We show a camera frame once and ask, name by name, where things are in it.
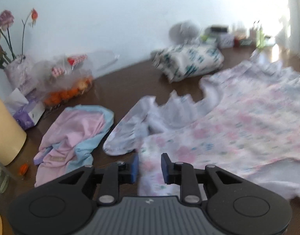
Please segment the table surface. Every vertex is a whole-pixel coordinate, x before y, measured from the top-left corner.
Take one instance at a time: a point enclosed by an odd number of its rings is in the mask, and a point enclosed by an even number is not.
[[[225,61],[223,69],[231,68],[245,59],[249,59],[253,48],[230,48],[222,51]],[[292,66],[300,72],[300,59],[289,51],[282,50],[278,46],[266,48],[264,52],[271,61],[282,59],[284,67]],[[115,114],[114,126],[123,118],[123,116],[133,107],[133,105],[143,96],[152,95],[157,97],[157,103],[165,103],[172,90],[176,90],[178,95],[191,94],[194,101],[203,98],[203,93],[198,87],[201,76],[185,79],[181,82],[168,83],[161,71],[156,70],[151,61],[141,62],[122,70],[113,72],[95,80],[92,89],[83,96],[77,97],[67,104],[61,106],[51,114],[44,115],[39,123],[27,130],[27,140],[24,147],[11,164],[7,166],[8,170],[16,176],[19,167],[29,164],[29,170],[24,179],[10,180],[8,189],[4,194],[0,194],[0,214],[3,221],[3,235],[12,235],[13,232],[5,218],[6,211],[10,202],[18,195],[32,189],[35,183],[37,167],[33,165],[33,157],[38,152],[43,135],[51,124],[67,106],[83,105],[101,105]],[[131,154],[124,156],[108,156],[102,151],[102,145],[106,137],[99,146],[92,152],[95,167],[106,167],[111,162],[117,160],[128,160]],[[121,195],[136,195],[137,185],[122,185]],[[287,234],[300,235],[300,200],[292,200],[293,219],[290,223]]]

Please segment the gray round object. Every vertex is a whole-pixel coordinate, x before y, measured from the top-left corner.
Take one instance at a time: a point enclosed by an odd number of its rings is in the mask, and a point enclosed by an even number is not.
[[[102,195],[99,197],[99,202],[102,203],[112,203],[114,200],[115,199],[112,195]]]
[[[196,195],[187,195],[185,197],[185,202],[187,203],[198,203],[200,198]]]
[[[117,165],[122,165],[122,164],[124,164],[125,162],[124,161],[117,161],[117,162],[115,162]]]

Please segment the white and green patterned bag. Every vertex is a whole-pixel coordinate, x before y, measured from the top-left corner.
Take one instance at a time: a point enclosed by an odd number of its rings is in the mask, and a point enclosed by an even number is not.
[[[153,66],[170,82],[210,73],[221,68],[224,56],[211,45],[177,45],[158,52]]]

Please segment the gray ribbed panel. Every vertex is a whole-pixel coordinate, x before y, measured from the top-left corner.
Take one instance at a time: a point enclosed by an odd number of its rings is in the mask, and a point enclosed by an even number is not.
[[[176,197],[124,197],[100,208],[74,235],[223,235],[199,208],[181,205]]]

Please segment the pink fabric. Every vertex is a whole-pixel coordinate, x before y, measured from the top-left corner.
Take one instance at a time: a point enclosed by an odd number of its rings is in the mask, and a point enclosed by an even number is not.
[[[64,110],[42,138],[35,158],[54,144],[60,143],[60,146],[52,149],[39,165],[35,187],[64,175],[66,165],[75,157],[74,147],[101,132],[104,124],[102,113]]]

